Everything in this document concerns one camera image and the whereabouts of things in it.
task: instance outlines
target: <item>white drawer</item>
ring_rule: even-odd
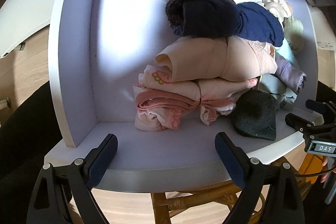
[[[304,50],[296,57],[308,81],[294,110],[315,99],[317,54],[314,28],[305,0],[286,0],[304,25]],[[100,188],[125,192],[169,192],[229,179],[214,137],[225,131],[249,156],[268,164],[303,142],[277,114],[277,139],[245,138],[228,119],[206,127],[186,119],[178,131],[143,132],[134,127],[132,84],[146,64],[174,42],[161,0],[56,0],[49,32],[49,76],[63,140],[45,157],[54,166],[85,157],[108,133],[118,137],[118,152]]]

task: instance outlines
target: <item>black clamp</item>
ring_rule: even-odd
[[[325,124],[313,123],[289,113],[285,122],[291,128],[301,132],[305,141],[305,152],[327,157],[336,157],[336,105],[333,102],[320,103],[307,100],[306,107],[323,115]],[[321,193],[326,204],[330,204],[336,195],[336,174],[331,172],[323,185]]]
[[[243,190],[223,224],[248,223],[263,185],[268,184],[268,195],[258,223],[305,223],[299,189],[288,163],[272,166],[264,165],[256,158],[249,159],[224,132],[217,134],[215,148],[232,182]]]
[[[71,193],[85,224],[108,224],[91,190],[100,183],[117,148],[117,137],[108,134],[85,159],[59,167],[44,164],[31,195],[27,224],[73,224],[68,210]]]

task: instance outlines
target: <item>light green fabric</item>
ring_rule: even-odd
[[[302,51],[305,42],[303,39],[303,24],[293,16],[283,21],[283,32],[294,54]]]

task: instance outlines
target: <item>clothing pile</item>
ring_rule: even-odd
[[[303,49],[302,40],[296,44],[303,26],[291,5],[165,1],[168,22],[181,38],[154,58],[162,69],[148,65],[133,86],[135,126],[178,129],[181,117],[198,109],[205,125],[229,115],[242,135],[275,140],[276,111],[293,107],[306,80],[292,50]]]

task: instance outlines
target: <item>black cable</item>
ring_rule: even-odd
[[[335,169],[336,169],[336,166],[332,167],[329,170],[325,170],[325,171],[322,171],[322,172],[319,172],[319,173],[307,174],[307,175],[295,174],[294,176],[296,176],[297,178],[317,177],[317,176],[320,176],[320,175],[324,175],[324,174],[330,173],[330,172],[332,172]]]

